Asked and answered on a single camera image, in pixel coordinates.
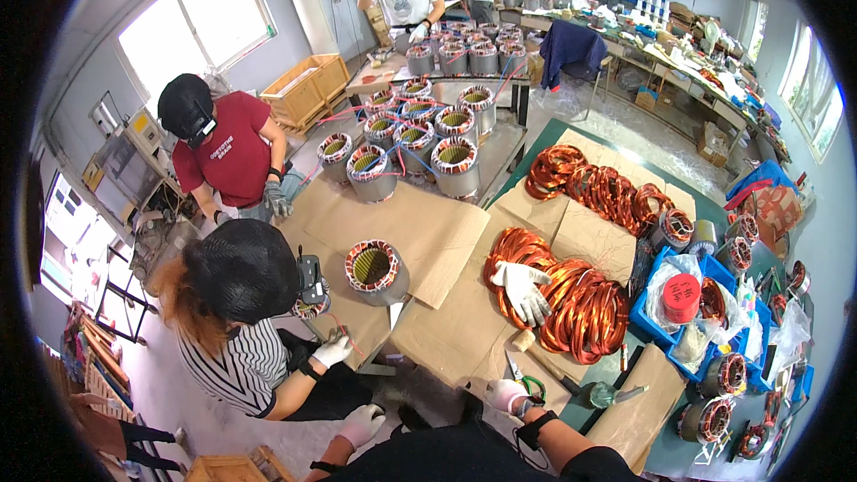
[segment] hammer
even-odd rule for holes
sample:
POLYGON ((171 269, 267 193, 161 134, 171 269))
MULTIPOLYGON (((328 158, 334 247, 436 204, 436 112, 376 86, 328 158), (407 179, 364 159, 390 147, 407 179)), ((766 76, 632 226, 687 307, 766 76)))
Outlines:
MULTIPOLYGON (((512 346, 518 350, 519 352, 526 352, 531 346, 533 346, 533 342, 536 340, 536 336, 529 329, 525 329, 522 331, 515 340, 512 341, 512 346)), ((530 350, 529 354, 538 361, 541 366, 544 367, 545 370, 550 372, 550 374, 559 380, 564 388, 568 390, 572 396, 580 395, 580 386, 573 382, 571 378, 566 376, 565 372, 563 372, 560 367, 553 364, 553 361, 548 359, 548 357, 539 352, 538 350, 530 350)))

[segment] striped shirt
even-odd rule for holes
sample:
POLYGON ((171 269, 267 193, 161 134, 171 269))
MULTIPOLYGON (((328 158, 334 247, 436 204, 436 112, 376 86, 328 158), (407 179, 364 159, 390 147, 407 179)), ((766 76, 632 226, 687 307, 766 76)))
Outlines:
POLYGON ((288 376, 291 354, 270 318, 230 330, 229 340, 216 358, 177 331, 184 366, 203 391, 250 417, 263 419, 271 412, 277 400, 274 390, 288 376))

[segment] wooden handle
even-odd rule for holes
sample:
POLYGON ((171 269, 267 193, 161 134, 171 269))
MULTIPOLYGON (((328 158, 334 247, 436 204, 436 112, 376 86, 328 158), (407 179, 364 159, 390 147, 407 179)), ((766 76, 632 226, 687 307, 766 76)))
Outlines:
POLYGON ((538 350, 538 348, 532 347, 529 350, 527 350, 527 353, 530 354, 533 357, 533 359, 535 359, 536 361, 541 363, 541 366, 543 366, 545 370, 550 372, 551 375, 553 375, 553 377, 556 378, 557 380, 562 380, 563 378, 566 377, 565 372, 563 372, 560 369, 560 367, 554 365, 553 361, 548 359, 548 355, 540 352, 538 350))

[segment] work glove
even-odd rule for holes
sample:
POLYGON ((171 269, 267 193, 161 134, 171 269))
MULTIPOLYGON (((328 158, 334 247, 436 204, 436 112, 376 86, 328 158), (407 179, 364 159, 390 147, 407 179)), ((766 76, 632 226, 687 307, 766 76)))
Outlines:
POLYGON ((366 445, 380 430, 387 420, 384 410, 375 404, 360 406, 345 417, 345 425, 337 436, 342 436, 351 443, 354 450, 366 445))
POLYGON ((536 283, 547 285, 550 275, 526 264, 498 261, 497 273, 491 276, 491 283, 506 288, 513 310, 531 328, 544 325, 544 317, 551 313, 550 305, 536 283))
POLYGON ((265 181, 265 191, 262 193, 262 200, 265 202, 265 207, 273 210, 273 215, 276 218, 291 216, 291 201, 285 197, 285 194, 280 189, 280 183, 277 181, 265 181))
POLYGON ((411 43, 421 43, 426 38, 429 33, 429 29, 426 28, 425 23, 420 23, 420 26, 414 28, 414 31, 411 33, 411 43))
POLYGON ((351 346, 348 336, 341 336, 336 341, 322 344, 313 352, 313 357, 329 369, 337 363, 345 361, 345 358, 350 356, 353 351, 354 347, 351 346))
POLYGON ((485 402, 498 410, 511 413, 512 402, 530 396, 524 386, 514 380, 491 380, 487 383, 485 402))

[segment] black wristband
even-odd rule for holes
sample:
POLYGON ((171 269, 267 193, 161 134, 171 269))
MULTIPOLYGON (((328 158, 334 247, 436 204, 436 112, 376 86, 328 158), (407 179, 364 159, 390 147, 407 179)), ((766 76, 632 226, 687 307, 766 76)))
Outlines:
POLYGON ((552 411, 546 412, 533 422, 521 426, 518 430, 518 437, 531 449, 539 450, 538 433, 541 432, 542 426, 550 423, 554 419, 559 419, 559 417, 556 416, 556 413, 552 411))
POLYGON ((268 168, 268 175, 276 175, 277 177, 279 177, 279 182, 283 182, 283 172, 279 171, 274 166, 268 168))
POLYGON ((339 469, 342 468, 341 465, 333 465, 332 463, 327 463, 326 461, 313 461, 309 464, 310 469, 320 469, 330 474, 336 473, 339 469))
POLYGON ((316 382, 321 380, 321 375, 309 364, 309 359, 301 359, 301 362, 297 364, 297 369, 316 380, 316 382))

